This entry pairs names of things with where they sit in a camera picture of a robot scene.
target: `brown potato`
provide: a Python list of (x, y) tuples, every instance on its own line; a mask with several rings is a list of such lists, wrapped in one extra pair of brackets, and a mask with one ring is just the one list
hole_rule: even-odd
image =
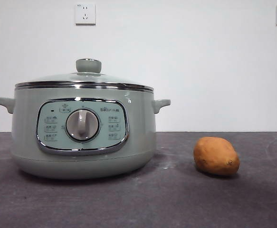
[(232, 144), (217, 137), (200, 138), (194, 147), (193, 157), (201, 171), (230, 176), (239, 169), (239, 157)]

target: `button icon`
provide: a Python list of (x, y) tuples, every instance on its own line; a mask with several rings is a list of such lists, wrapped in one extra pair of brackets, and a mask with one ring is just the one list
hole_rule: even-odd
[(110, 133), (109, 140), (118, 140), (120, 139), (120, 133)]
[(71, 108), (68, 106), (68, 104), (63, 104), (60, 108), (59, 111), (61, 113), (69, 113), (71, 111)]
[(57, 141), (57, 134), (46, 134), (44, 135), (45, 141)]
[(109, 131), (110, 132), (120, 131), (120, 125), (118, 123), (109, 125)]
[(57, 132), (57, 126), (54, 124), (46, 125), (46, 126), (44, 126), (44, 131), (45, 132)]
[(118, 116), (109, 116), (109, 123), (119, 123), (120, 118)]
[(45, 123), (47, 123), (47, 124), (56, 124), (57, 123), (57, 117), (56, 116), (47, 116), (47, 117), (45, 117)]

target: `dark table surface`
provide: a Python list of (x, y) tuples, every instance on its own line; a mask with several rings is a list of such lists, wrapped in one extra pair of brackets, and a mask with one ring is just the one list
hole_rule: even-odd
[[(198, 172), (203, 136), (229, 140), (238, 174)], [(94, 180), (50, 180), (20, 171), (0, 133), (0, 228), (277, 228), (277, 133), (157, 133), (143, 168)]]

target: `slow cooker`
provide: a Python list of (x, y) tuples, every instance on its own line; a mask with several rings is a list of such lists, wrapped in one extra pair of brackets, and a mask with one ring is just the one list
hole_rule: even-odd
[(25, 172), (89, 179), (129, 172), (153, 156), (155, 116), (170, 100), (153, 88), (101, 74), (101, 62), (76, 61), (76, 73), (15, 85), (0, 97), (13, 114), (11, 153)]

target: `lid handle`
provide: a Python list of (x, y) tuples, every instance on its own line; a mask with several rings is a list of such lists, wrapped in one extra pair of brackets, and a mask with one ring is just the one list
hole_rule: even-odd
[(79, 73), (100, 73), (101, 62), (92, 58), (81, 58), (76, 61), (76, 69)]

